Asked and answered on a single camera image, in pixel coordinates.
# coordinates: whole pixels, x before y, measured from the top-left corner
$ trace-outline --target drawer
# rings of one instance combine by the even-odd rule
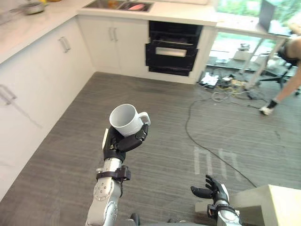
[[[203,26],[150,21],[150,40],[184,43],[196,47]]]
[[[146,65],[192,70],[198,50],[180,44],[146,44]]]
[[[180,69],[176,67],[149,67],[150,72],[157,72],[157,73],[163,73],[163,74],[174,74],[174,75],[180,75],[180,76],[189,76],[190,70]]]

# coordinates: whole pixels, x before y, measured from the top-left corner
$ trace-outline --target white mug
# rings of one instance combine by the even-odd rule
[[[124,137],[138,132],[144,123],[150,126],[149,115],[146,112],[138,114],[133,105],[119,105],[110,114],[110,124]]]

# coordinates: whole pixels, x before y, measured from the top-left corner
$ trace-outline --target glass window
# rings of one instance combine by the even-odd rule
[[[274,18],[281,23],[287,22],[301,11],[301,0],[270,0],[269,2],[277,6]],[[243,16],[258,16],[260,7],[261,0],[219,0],[217,11]]]
[[[259,40],[260,38],[257,37],[219,32],[212,46],[207,65],[240,69],[256,48]],[[247,49],[239,52],[240,44],[248,46]],[[275,44],[274,40],[264,40],[252,57],[248,68],[256,71],[258,56],[271,52]]]

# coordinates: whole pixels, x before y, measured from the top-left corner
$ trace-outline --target laptop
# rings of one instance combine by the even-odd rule
[[[273,5],[267,0],[262,0],[259,24],[267,31],[267,33],[283,36],[291,36],[291,30],[288,27],[284,27],[277,20],[273,20],[274,13],[277,6]]]

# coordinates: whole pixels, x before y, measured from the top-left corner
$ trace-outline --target white table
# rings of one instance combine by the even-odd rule
[[[197,202],[196,212],[205,212],[212,200]],[[245,223],[258,226],[297,226],[301,222],[301,190],[265,185],[230,195],[230,205],[240,211]]]
[[[265,39],[275,40],[276,45],[272,49],[269,56],[264,63],[261,64],[260,68],[254,73],[250,81],[247,83],[246,88],[251,88],[258,77],[261,75],[262,71],[266,67],[267,61],[274,56],[274,54],[280,49],[280,47],[284,44],[285,40],[288,38],[287,36],[282,35],[274,35],[267,33],[260,24],[258,24],[258,18],[252,16],[240,16],[235,14],[227,14],[227,13],[217,13],[219,17],[219,22],[216,25],[216,34],[218,32],[225,33],[234,33],[240,35],[247,35],[252,37],[261,38],[258,42],[257,47],[254,52],[250,55],[249,59],[245,62],[243,68],[239,71],[240,73],[245,72],[245,69],[248,67],[252,57],[254,56],[258,47],[262,44]]]

